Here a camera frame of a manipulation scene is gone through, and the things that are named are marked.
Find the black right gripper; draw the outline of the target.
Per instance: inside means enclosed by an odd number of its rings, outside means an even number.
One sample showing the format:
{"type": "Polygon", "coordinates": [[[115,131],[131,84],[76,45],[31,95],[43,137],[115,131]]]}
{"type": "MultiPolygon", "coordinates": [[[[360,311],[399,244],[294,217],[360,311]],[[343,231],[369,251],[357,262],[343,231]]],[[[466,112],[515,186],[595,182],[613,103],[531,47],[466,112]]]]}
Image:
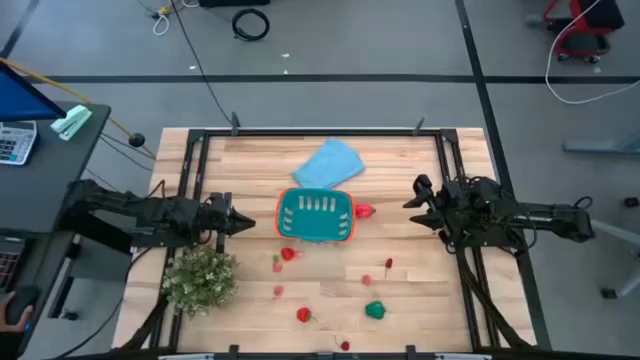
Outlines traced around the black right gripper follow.
{"type": "Polygon", "coordinates": [[[457,220],[462,201],[462,189],[457,181],[445,181],[439,191],[433,191],[433,184],[426,174],[420,174],[412,185],[415,197],[406,202],[404,208],[420,208],[427,205],[422,215],[409,218],[413,223],[423,225],[437,233],[440,240],[457,243],[461,237],[461,225],[457,220]]]}

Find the teal basket with orange rim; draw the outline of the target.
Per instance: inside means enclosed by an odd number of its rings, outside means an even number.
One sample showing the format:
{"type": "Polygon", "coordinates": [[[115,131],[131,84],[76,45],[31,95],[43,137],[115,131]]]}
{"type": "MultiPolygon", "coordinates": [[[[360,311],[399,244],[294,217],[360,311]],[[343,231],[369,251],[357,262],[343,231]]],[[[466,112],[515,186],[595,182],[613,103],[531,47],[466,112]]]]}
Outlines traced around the teal basket with orange rim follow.
{"type": "Polygon", "coordinates": [[[355,220],[355,202],[346,192],[288,188],[278,199],[275,229],[283,238],[345,243],[353,236],[355,220]]]}

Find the light blue cloth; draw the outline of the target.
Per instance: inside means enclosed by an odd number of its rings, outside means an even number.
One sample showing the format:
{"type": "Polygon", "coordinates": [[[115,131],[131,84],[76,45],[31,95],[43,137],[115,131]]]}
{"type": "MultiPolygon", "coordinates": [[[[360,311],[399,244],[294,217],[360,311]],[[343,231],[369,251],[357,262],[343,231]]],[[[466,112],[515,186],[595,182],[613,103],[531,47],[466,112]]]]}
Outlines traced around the light blue cloth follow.
{"type": "Polygon", "coordinates": [[[293,177],[303,188],[331,189],[364,170],[356,150],[337,138],[328,138],[306,163],[293,172],[293,177]]]}

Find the green artificial plant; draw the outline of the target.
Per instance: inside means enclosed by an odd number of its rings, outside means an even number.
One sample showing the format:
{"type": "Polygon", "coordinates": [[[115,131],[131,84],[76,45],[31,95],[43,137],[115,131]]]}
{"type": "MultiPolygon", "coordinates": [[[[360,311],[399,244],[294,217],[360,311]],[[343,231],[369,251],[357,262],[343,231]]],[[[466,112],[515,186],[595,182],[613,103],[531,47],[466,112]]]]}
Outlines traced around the green artificial plant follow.
{"type": "Polygon", "coordinates": [[[239,289],[235,256],[209,246],[185,250],[163,276],[162,293],[189,318],[225,306],[239,289]]]}

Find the grey table foot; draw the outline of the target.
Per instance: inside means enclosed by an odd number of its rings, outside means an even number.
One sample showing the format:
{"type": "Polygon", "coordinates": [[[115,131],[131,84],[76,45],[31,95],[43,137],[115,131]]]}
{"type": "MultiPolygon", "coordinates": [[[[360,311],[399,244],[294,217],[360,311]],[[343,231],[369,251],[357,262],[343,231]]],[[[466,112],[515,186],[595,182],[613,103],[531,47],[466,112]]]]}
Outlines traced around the grey table foot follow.
{"type": "Polygon", "coordinates": [[[562,150],[568,153],[640,155],[640,132],[618,140],[567,140],[562,150]]]}

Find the grey chair base with casters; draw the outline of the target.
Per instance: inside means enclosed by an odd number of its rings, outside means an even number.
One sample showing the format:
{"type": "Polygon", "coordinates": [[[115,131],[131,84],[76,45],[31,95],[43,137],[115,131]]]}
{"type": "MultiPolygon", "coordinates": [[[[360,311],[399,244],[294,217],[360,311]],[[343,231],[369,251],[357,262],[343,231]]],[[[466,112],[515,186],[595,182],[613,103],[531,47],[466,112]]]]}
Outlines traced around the grey chair base with casters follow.
{"type": "MultiPolygon", "coordinates": [[[[640,208],[640,198],[638,197],[626,197],[623,200],[625,208],[640,208]]],[[[637,252],[634,254],[634,258],[640,261],[640,234],[607,224],[600,221],[592,220],[591,225],[594,229],[600,232],[607,233],[611,236],[619,238],[627,243],[630,243],[637,247],[637,252]]],[[[635,288],[640,286],[640,268],[631,275],[624,283],[619,287],[603,287],[600,289],[600,294],[604,299],[618,299],[628,295],[635,288]]]]}

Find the mint green stapler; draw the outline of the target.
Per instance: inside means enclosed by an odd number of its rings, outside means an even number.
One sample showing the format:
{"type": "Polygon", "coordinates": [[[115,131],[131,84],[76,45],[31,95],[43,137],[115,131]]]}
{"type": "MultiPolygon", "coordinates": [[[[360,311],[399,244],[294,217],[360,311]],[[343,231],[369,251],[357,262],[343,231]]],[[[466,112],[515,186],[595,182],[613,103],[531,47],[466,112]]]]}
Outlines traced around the mint green stapler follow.
{"type": "Polygon", "coordinates": [[[92,112],[83,105],[77,105],[66,113],[65,118],[54,121],[50,128],[63,141],[69,141],[91,118],[92,112]]]}

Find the black desk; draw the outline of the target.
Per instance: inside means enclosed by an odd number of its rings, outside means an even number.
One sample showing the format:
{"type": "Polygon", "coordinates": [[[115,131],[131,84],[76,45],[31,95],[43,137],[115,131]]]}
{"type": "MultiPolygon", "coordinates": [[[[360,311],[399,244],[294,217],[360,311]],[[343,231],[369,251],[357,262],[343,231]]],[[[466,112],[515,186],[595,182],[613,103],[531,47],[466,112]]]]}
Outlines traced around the black desk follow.
{"type": "Polygon", "coordinates": [[[26,259],[13,287],[39,290],[30,327],[19,350],[25,351],[55,284],[74,235],[58,223],[68,184],[79,179],[111,114],[108,105],[87,108],[91,118],[69,141],[38,123],[39,142],[23,166],[0,165],[0,236],[29,241],[26,259]]]}

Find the black box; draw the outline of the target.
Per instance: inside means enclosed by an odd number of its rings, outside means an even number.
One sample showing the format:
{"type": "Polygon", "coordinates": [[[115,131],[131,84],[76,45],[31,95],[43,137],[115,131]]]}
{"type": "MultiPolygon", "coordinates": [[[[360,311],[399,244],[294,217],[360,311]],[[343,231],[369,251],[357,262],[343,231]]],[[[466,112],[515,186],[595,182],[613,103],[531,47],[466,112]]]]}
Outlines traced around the black box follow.
{"type": "Polygon", "coordinates": [[[265,6],[271,0],[198,0],[199,5],[206,8],[213,7],[242,7],[242,6],[265,6]]]}

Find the red and black cart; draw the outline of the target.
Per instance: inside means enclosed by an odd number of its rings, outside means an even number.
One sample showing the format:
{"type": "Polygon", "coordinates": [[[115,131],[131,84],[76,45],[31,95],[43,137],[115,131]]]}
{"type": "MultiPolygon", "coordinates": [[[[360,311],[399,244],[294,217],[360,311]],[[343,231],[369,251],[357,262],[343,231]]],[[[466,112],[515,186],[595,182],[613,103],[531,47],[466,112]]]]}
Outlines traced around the red and black cart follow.
{"type": "Polygon", "coordinates": [[[555,36],[551,52],[559,62],[569,58],[595,64],[611,45],[609,36],[625,25],[616,0],[568,0],[568,17],[552,17],[562,0],[551,0],[541,15],[526,17],[529,26],[544,26],[555,36]]]}

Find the black computer mouse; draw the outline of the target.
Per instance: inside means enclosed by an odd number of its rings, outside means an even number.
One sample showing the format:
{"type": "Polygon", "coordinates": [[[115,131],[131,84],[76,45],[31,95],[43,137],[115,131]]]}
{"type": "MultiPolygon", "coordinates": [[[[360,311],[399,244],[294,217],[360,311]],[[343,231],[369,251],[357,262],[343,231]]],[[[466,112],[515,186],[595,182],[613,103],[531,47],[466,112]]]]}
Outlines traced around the black computer mouse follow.
{"type": "Polygon", "coordinates": [[[17,325],[24,310],[29,306],[35,306],[40,291],[33,286],[18,287],[14,296],[8,301],[5,308],[5,320],[8,325],[17,325]]]}

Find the black keyboard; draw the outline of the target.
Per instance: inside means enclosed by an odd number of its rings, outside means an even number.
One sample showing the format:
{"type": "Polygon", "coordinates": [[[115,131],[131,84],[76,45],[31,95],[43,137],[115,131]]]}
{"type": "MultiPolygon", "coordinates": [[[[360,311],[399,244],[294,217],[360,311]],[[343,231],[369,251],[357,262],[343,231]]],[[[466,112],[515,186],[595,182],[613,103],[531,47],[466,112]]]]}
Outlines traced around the black keyboard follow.
{"type": "Polygon", "coordinates": [[[12,289],[26,250],[25,239],[0,237],[0,293],[8,293],[12,289]]]}

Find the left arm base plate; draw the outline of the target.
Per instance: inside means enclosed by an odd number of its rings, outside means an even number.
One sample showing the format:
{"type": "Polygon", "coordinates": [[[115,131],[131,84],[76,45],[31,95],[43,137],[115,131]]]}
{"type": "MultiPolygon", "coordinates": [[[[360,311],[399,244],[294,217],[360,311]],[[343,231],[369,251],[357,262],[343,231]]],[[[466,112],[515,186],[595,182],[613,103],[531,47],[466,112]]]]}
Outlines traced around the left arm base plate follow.
{"type": "Polygon", "coordinates": [[[193,234],[182,236],[172,231],[153,228],[135,229],[129,235],[132,237],[132,245],[142,248],[194,247],[199,243],[199,240],[193,234]]]}

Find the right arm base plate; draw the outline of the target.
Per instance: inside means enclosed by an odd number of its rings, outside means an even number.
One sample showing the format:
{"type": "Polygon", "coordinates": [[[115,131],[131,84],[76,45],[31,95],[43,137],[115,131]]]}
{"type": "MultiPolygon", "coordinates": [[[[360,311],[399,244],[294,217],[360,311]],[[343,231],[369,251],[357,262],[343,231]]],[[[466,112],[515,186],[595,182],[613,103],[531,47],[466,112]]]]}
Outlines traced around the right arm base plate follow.
{"type": "MultiPolygon", "coordinates": [[[[455,243],[452,241],[448,241],[445,242],[445,247],[448,250],[453,251],[457,246],[459,246],[459,243],[455,243]]],[[[471,242],[471,243],[464,243],[464,246],[466,247],[494,247],[494,248],[506,248],[508,250],[513,250],[513,251],[525,251],[528,249],[528,245],[527,244],[522,244],[522,243],[499,243],[496,241],[490,242],[490,241],[482,241],[482,242],[471,242]]]]}

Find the black metal table frame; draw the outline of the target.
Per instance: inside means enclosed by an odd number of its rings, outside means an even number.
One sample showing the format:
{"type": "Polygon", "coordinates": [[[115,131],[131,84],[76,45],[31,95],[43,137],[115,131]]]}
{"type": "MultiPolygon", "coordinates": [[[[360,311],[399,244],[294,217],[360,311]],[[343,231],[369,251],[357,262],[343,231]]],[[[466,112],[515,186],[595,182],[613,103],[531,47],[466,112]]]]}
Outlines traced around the black metal table frame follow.
{"type": "Polygon", "coordinates": [[[200,198],[214,191],[232,194],[236,208],[254,228],[225,241],[239,262],[239,290],[231,303],[206,316],[189,318],[166,310],[149,345],[183,352],[325,357],[360,353],[466,352],[504,346],[505,339],[481,309],[458,273],[453,255],[427,228],[413,224],[412,182],[426,174],[434,184],[466,175],[493,176],[494,162],[482,129],[427,128],[167,128],[160,141],[154,180],[170,194],[200,198]],[[343,244],[285,239],[275,229],[280,193],[293,186],[293,171],[334,137],[354,148],[362,174],[342,190],[376,213],[360,220],[343,244]],[[290,247],[303,256],[284,261],[290,247]],[[272,270],[274,255],[283,269],[272,270]],[[393,266],[384,278],[385,261],[393,266]],[[370,275],[365,286],[362,277],[370,275]],[[274,288],[282,286],[281,297],[274,288]],[[382,320],[365,315],[379,300],[382,320]],[[301,307],[315,321],[296,319],[301,307]],[[341,351],[333,337],[350,343],[341,351]]]}

